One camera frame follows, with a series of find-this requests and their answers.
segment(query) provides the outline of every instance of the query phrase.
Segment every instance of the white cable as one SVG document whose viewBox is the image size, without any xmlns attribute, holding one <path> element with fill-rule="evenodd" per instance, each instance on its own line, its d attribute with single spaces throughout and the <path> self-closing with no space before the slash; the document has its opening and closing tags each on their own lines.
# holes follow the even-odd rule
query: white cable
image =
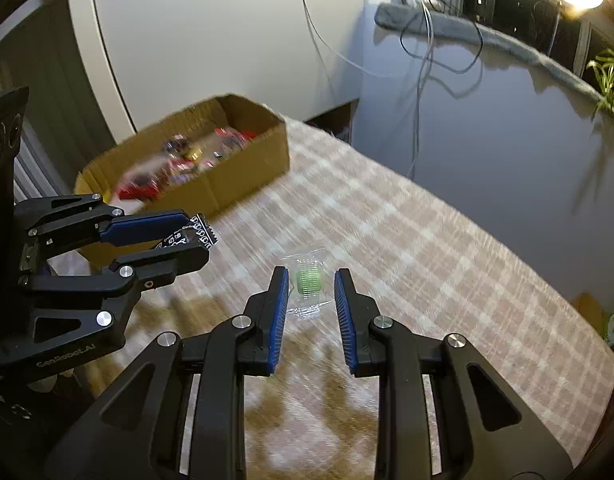
<svg viewBox="0 0 614 480">
<path fill-rule="evenodd" d="M 360 70 L 361 72 L 364 72 L 366 75 L 370 75 L 372 77 L 378 77 L 378 78 L 382 78 L 382 79 L 396 79 L 396 78 L 402 78 L 401 75 L 398 74 L 380 74 L 377 72 L 372 72 L 371 70 L 367 70 L 365 67 L 354 63 L 353 61 L 351 61 L 349 58 L 343 56 L 342 54 L 340 54 L 340 52 L 338 52 L 336 49 L 334 49 L 332 46 L 329 46 L 329 44 L 327 43 L 327 41 L 322 39 L 322 36 L 320 35 L 320 33 L 318 32 L 318 29 L 316 28 L 316 26 L 313 23 L 313 20 L 311 19 L 311 15 L 309 13 L 309 7 L 307 7 L 307 1 L 306 0 L 302 0 L 302 6 L 305 9 L 305 16 L 307 17 L 307 21 L 309 23 L 309 26 L 312 28 L 312 30 L 316 33 L 316 36 L 318 37 L 318 39 L 322 42 L 322 44 L 324 46 L 326 46 L 331 52 L 333 52 L 334 54 L 336 54 L 336 56 L 338 56 L 340 59 L 342 59 L 343 61 L 349 63 L 351 66 L 353 66 L 354 68 L 357 68 L 358 70 Z"/>
<path fill-rule="evenodd" d="M 424 21 L 426 23 L 427 33 L 427 50 L 424 53 L 422 64 L 420 65 L 420 74 L 418 75 L 418 81 L 416 83 L 416 108 L 414 109 L 414 135 L 413 135 L 413 161 L 411 167 L 407 172 L 407 177 L 413 180 L 414 170 L 416 168 L 416 161 L 418 160 L 418 152 L 420 150 L 420 98 L 424 88 L 424 82 L 431 73 L 432 67 L 432 51 L 434 49 L 434 20 L 431 17 L 429 9 L 427 9 L 424 0 L 420 0 L 420 4 L 423 7 Z"/>
</svg>

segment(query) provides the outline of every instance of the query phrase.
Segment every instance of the checkered tablecloth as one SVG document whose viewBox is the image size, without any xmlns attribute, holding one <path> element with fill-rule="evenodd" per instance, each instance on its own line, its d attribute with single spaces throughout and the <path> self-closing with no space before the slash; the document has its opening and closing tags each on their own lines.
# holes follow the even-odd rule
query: checkered tablecloth
<svg viewBox="0 0 614 480">
<path fill-rule="evenodd" d="M 349 267 L 383 314 L 433 338 L 464 334 L 577 463 L 614 384 L 614 355 L 594 330 L 426 190 L 304 124 L 288 120 L 288 135 L 291 171 L 214 219 L 205 268 L 143 294 L 126 347 L 89 365 L 94 389 L 160 332 L 192 336 L 240 313 L 280 257 L 325 240 L 330 272 Z M 250 479 L 373 478 L 378 383 L 350 377 L 333 305 L 288 316 L 277 373 L 245 387 Z"/>
</svg>

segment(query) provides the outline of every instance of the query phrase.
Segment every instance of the white wall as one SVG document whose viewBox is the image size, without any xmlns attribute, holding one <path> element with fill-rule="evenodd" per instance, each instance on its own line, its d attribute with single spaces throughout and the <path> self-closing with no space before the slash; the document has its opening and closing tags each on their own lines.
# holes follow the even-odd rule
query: white wall
<svg viewBox="0 0 614 480">
<path fill-rule="evenodd" d="M 114 140 L 121 142 L 135 135 L 136 129 L 127 113 L 104 48 L 95 1 L 68 1 L 74 36 L 91 90 Z"/>
<path fill-rule="evenodd" d="M 366 34 L 365 64 L 404 78 L 363 79 L 354 146 L 404 174 L 420 62 L 402 52 L 398 35 L 375 30 L 374 12 L 368 6 L 365 23 L 375 36 Z M 407 40 L 410 49 L 416 41 Z M 436 59 L 456 68 L 473 54 L 449 42 L 436 48 Z M 421 97 L 415 182 L 505 243 L 568 300 L 587 291 L 610 308 L 614 119 L 591 123 L 592 110 L 545 72 L 493 49 L 465 75 L 434 66 Z"/>
<path fill-rule="evenodd" d="M 323 69 L 301 0 L 95 2 L 137 128 L 222 92 L 246 94 L 302 120 L 358 97 L 359 73 L 320 46 Z M 308 4 L 322 36 L 362 63 L 363 0 Z"/>
</svg>

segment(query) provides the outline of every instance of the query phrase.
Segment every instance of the blue gripper pad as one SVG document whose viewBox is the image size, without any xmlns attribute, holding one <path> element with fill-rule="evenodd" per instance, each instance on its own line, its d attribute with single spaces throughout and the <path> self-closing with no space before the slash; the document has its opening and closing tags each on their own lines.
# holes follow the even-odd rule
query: blue gripper pad
<svg viewBox="0 0 614 480">
<path fill-rule="evenodd" d="M 100 241 L 116 247 L 151 242 L 165 238 L 189 223 L 189 217 L 182 210 L 114 218 L 100 233 Z"/>
</svg>

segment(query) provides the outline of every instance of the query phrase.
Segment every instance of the black mount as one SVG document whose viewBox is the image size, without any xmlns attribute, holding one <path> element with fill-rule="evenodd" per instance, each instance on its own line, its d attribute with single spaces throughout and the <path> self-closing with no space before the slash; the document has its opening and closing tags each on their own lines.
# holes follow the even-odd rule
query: black mount
<svg viewBox="0 0 614 480">
<path fill-rule="evenodd" d="M 376 479 L 430 479 L 423 375 L 429 375 L 442 472 L 434 479 L 563 480 L 567 452 L 513 388 L 460 334 L 416 335 L 382 316 L 338 271 L 355 329 L 355 377 L 380 377 Z"/>
<path fill-rule="evenodd" d="M 98 397 L 50 453 L 52 480 L 245 478 L 243 377 L 268 376 L 269 336 L 287 270 L 276 267 L 269 290 L 240 316 L 187 339 L 160 334 Z M 186 407 L 201 374 L 189 457 L 180 474 Z"/>
<path fill-rule="evenodd" d="M 97 276 L 54 276 L 47 259 L 94 242 L 165 238 L 190 223 L 182 210 L 124 216 L 99 194 L 25 200 L 14 206 L 28 89 L 0 94 L 0 376 L 30 383 L 124 345 L 143 290 L 204 266 L 200 241 L 129 254 Z"/>
</svg>

